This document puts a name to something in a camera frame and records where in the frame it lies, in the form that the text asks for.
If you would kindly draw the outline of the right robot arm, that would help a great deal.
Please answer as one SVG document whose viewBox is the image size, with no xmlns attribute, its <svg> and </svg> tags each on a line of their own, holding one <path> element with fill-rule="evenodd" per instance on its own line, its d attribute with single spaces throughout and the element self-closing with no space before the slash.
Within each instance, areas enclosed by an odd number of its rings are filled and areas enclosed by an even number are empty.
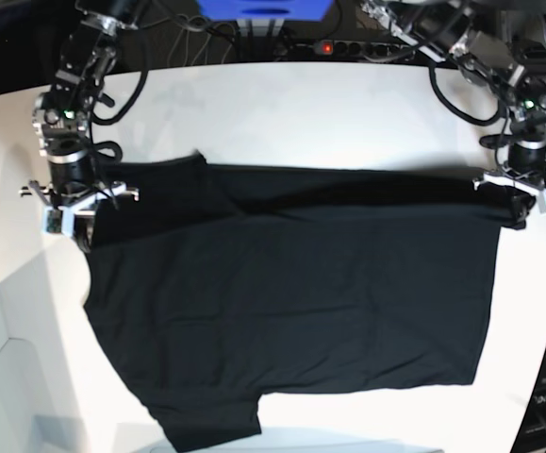
<svg viewBox="0 0 546 453">
<path fill-rule="evenodd" d="M 119 163 L 123 151 L 113 141 L 97 143 L 92 127 L 119 122 L 144 88 L 147 74 L 142 72 L 135 91 L 115 115 L 108 119 L 95 116 L 97 104 L 115 105 L 105 93 L 105 78 L 119 56 L 119 34 L 138 29 L 148 4 L 78 1 L 75 6 L 83 14 L 80 25 L 62 47 L 55 79 L 50 89 L 38 96 L 32 111 L 32 125 L 50 181 L 42 186 L 31 180 L 19 194 L 41 200 L 44 233 L 69 238 L 87 253 L 100 203 L 116 205 L 122 195 L 139 195 L 125 183 L 108 179 L 106 165 Z"/>
</svg>

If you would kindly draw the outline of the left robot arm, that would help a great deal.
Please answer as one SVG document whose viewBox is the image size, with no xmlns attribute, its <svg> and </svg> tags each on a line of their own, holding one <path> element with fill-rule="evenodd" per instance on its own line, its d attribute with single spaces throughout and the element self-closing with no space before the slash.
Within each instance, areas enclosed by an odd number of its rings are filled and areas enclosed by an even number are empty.
<svg viewBox="0 0 546 453">
<path fill-rule="evenodd" d="M 372 63 L 390 63 L 422 53 L 429 59 L 428 74 L 439 102 L 473 126 L 504 124 L 500 133 L 480 139 L 494 153 L 506 149 L 492 171 L 474 180 L 506 187 L 533 197 L 546 214 L 546 77 L 532 74 L 513 56 L 509 46 L 474 24 L 468 1 L 364 1 L 362 10 L 403 48 Z M 497 101 L 488 119 L 475 118 L 452 104 L 438 86 L 436 69 L 450 61 L 472 85 L 489 90 Z"/>
</svg>

